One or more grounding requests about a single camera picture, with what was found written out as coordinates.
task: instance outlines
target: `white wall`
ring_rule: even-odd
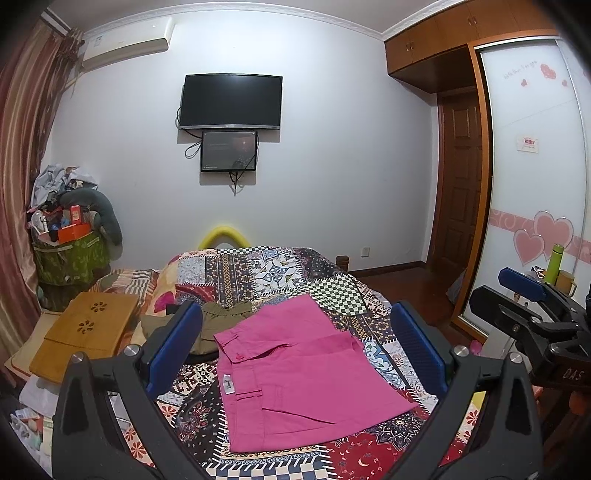
[[[175,21],[169,51],[83,75],[53,128],[48,157],[85,167],[113,203],[115,265],[161,268],[220,224],[254,245],[349,255],[352,270],[421,259],[431,107],[388,77],[382,42],[266,12]],[[257,172],[236,196],[227,175],[185,159],[191,140],[174,125],[185,74],[207,72],[284,77],[280,138],[261,135]]]
[[[421,260],[427,262],[429,247],[431,245],[431,233],[435,219],[435,206],[437,203],[437,181],[439,179],[439,107],[437,106],[437,94],[434,93],[429,103],[431,105],[431,179],[429,183],[429,201],[427,203],[427,219],[425,221],[425,240],[423,241],[423,254]]]

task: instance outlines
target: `black cable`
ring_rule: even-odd
[[[232,184],[234,185],[234,192],[236,191],[236,188],[238,186],[238,181],[242,178],[242,176],[244,175],[244,172],[246,172],[246,169],[250,166],[250,164],[256,158],[256,155],[258,154],[258,143],[259,143],[259,139],[257,136],[254,155],[251,157],[251,159],[248,161],[248,163],[242,169],[242,171],[240,171],[240,176],[238,176],[238,170],[228,172],[228,175],[230,175],[230,180],[232,181]]]
[[[177,128],[180,128],[180,124],[181,124],[181,123],[180,123],[180,121],[181,121],[181,119],[180,119],[180,113],[181,113],[181,108],[180,108],[180,107],[178,107],[178,110],[177,110],[177,117],[176,117],[176,120],[175,120],[175,124],[176,124]],[[190,130],[184,130],[184,131],[185,131],[185,132],[187,132],[187,133],[188,133],[189,135],[191,135],[192,137],[195,137],[195,138],[198,138],[199,140],[201,140],[201,137],[200,137],[199,135],[192,134]]]
[[[189,154],[189,150],[191,150],[194,147],[197,147],[197,150],[195,150],[194,153]],[[200,149],[201,149],[201,141],[195,142],[193,145],[187,147],[187,149],[185,150],[185,158],[188,158],[189,160],[191,160],[192,158],[195,158],[197,156],[197,153],[199,153]]]

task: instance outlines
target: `white cloth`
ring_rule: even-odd
[[[73,180],[84,182],[85,186],[97,188],[98,183],[80,167],[64,168],[61,165],[48,165],[33,184],[31,193],[31,208],[39,208],[46,201],[53,201],[55,197],[66,191],[66,187]]]
[[[43,205],[50,194],[57,195],[66,191],[66,184],[63,179],[66,176],[66,170],[61,165],[48,165],[33,184],[31,193],[31,208],[39,208]]]
[[[18,401],[44,417],[52,418],[56,414],[59,394],[59,385],[32,375],[23,387]]]

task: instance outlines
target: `wooden door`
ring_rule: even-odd
[[[441,52],[441,34],[435,17],[427,18],[407,30],[413,62]]]
[[[482,130],[476,91],[440,97],[443,158],[429,263],[459,275],[468,265],[482,178]]]
[[[478,39],[478,31],[474,26],[472,14],[468,10],[467,4],[460,4],[445,10],[437,14],[435,19],[443,39],[442,51]]]
[[[390,38],[386,42],[388,73],[396,72],[413,62],[409,43],[410,40],[407,31],[396,35],[394,38]]]
[[[555,28],[552,20],[550,20],[531,0],[507,1],[520,30]]]
[[[487,38],[519,30],[505,0],[472,0],[466,4],[478,38]]]

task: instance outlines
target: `sticker label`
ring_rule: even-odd
[[[520,152],[538,153],[540,151],[537,138],[521,137],[517,139],[517,150]]]
[[[224,375],[223,376],[223,390],[224,393],[226,395],[228,395],[229,393],[234,393],[236,390],[234,390],[234,382],[232,382],[232,377],[230,377],[230,375]]]

